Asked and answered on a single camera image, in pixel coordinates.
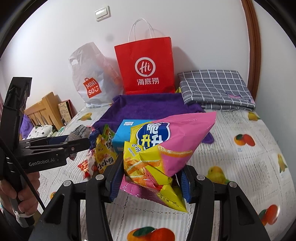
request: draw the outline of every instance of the folded checkered cloth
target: folded checkered cloth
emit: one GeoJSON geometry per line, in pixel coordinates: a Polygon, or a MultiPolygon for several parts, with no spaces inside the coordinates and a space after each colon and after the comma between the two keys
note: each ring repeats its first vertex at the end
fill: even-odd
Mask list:
{"type": "Polygon", "coordinates": [[[203,109],[255,110],[255,102],[240,74],[234,70],[196,70],[178,74],[185,104],[203,109]]]}

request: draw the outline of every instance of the silver bolt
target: silver bolt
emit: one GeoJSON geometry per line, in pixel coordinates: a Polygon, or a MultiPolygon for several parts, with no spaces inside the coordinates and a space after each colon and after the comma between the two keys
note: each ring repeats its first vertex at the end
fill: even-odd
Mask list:
{"type": "Polygon", "coordinates": [[[236,188],[237,187],[237,184],[235,182],[230,182],[229,183],[229,186],[231,186],[232,188],[236,188]]]}
{"type": "Polygon", "coordinates": [[[99,175],[96,175],[96,179],[99,181],[99,180],[103,180],[104,179],[104,175],[102,174],[99,174],[99,175]]]}
{"type": "Polygon", "coordinates": [[[196,176],[196,178],[197,178],[198,180],[200,180],[200,181],[203,181],[203,180],[205,179],[205,176],[199,174],[199,175],[196,176]]]}
{"type": "Polygon", "coordinates": [[[67,187],[67,186],[70,186],[71,185],[71,181],[67,180],[67,181],[64,181],[64,186],[67,187]]]}

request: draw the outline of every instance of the pink and yellow snack bag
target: pink and yellow snack bag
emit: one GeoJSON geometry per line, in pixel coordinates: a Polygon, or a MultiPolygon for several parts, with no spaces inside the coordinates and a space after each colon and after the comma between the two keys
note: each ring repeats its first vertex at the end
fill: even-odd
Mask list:
{"type": "Polygon", "coordinates": [[[215,124],[216,112],[173,115],[131,127],[121,189],[186,212],[175,174],[215,124]]]}

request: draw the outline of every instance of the human hand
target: human hand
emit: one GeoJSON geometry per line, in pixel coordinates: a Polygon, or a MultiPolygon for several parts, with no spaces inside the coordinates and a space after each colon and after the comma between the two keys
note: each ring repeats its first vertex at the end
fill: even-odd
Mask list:
{"type": "MultiPolygon", "coordinates": [[[[40,186],[39,172],[29,173],[27,176],[30,182],[32,183],[33,187],[37,191],[40,186]]],[[[6,181],[5,179],[0,181],[1,203],[3,207],[12,214],[14,213],[8,197],[15,199],[16,196],[18,196],[19,200],[22,201],[18,206],[19,210],[22,213],[25,213],[26,215],[32,215],[36,212],[38,207],[38,201],[28,185],[26,185],[26,187],[17,194],[8,181],[6,181]]]]}

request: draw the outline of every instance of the light switch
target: light switch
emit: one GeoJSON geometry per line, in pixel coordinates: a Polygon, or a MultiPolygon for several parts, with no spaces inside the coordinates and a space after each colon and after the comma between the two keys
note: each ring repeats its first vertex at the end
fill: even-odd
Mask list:
{"type": "Polygon", "coordinates": [[[109,6],[100,8],[99,10],[95,11],[95,15],[96,15],[97,22],[102,21],[103,19],[111,17],[109,6]]]}

